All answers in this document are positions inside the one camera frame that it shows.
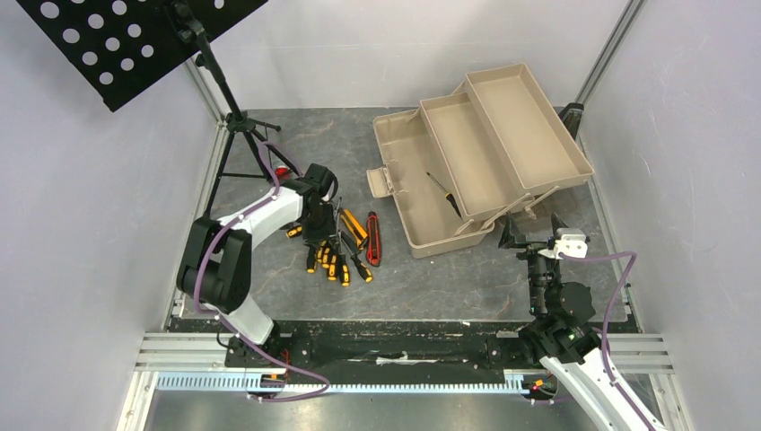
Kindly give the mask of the screwdriver black handle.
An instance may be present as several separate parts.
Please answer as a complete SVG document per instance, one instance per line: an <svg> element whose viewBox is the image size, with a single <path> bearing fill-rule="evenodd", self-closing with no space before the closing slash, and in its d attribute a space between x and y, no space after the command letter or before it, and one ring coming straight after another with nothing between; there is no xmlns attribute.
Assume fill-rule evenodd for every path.
<svg viewBox="0 0 761 431"><path fill-rule="evenodd" d="M453 194L451 192L449 192L430 172L427 172L426 176L442 192L442 194L444 195L444 198L449 202L449 204L453 208L455 214L459 218L462 218L462 214L461 214L461 212L459 210L459 206L458 206L457 201L454 198Z"/></svg>

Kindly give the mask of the beige plastic tool box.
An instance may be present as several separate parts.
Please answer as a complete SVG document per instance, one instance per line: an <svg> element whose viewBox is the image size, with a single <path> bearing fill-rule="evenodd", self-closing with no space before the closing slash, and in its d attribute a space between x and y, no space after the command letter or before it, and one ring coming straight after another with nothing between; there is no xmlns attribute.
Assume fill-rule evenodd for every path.
<svg viewBox="0 0 761 431"><path fill-rule="evenodd" d="M371 193L394 200L413 257L479 244L496 221L531 213L593 168L523 63L469 72L451 93L374 119ZM459 218L430 172L457 201Z"/></svg>

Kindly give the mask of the screwdriver yellow black sideways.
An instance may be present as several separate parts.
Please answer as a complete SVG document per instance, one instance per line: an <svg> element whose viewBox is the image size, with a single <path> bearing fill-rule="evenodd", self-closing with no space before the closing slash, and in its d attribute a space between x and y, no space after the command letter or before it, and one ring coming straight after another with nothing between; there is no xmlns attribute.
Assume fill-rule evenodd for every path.
<svg viewBox="0 0 761 431"><path fill-rule="evenodd" d="M302 225L296 225L295 227L289 229L286 232L286 236L288 238L296 238L303 234L303 226Z"/></svg>

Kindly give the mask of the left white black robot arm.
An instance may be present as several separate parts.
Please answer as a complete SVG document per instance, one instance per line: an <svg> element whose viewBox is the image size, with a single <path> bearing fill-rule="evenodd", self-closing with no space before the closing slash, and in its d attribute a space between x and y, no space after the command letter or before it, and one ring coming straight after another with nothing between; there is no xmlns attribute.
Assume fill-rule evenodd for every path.
<svg viewBox="0 0 761 431"><path fill-rule="evenodd" d="M282 227L296 223L310 251L334 245L337 217L332 199L338 180L329 168L313 163L296 179L277 183L263 198L219 219L199 217L191 225L176 287L201 312L217 313L249 343L248 356L260 366L275 364L282 344L271 336L273 319L256 303L251 288L254 250Z"/></svg>

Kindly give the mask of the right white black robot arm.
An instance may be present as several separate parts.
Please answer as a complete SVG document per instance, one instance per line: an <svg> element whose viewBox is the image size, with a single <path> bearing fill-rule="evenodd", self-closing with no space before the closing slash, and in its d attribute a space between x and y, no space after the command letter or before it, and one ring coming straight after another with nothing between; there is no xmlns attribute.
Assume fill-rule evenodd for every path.
<svg viewBox="0 0 761 431"><path fill-rule="evenodd" d="M518 332L520 359L530 366L543 366L553 374L600 430L663 430L665 425L631 389L614 365L610 354L609 319L599 330L590 325L596 311L592 293L580 282L564 282L561 264L601 263L627 258L631 270L633 251L591 257L589 237L551 217L553 234L531 240L520 231L512 215L506 216L499 241L526 262L529 281L529 312L534 320Z"/></svg>

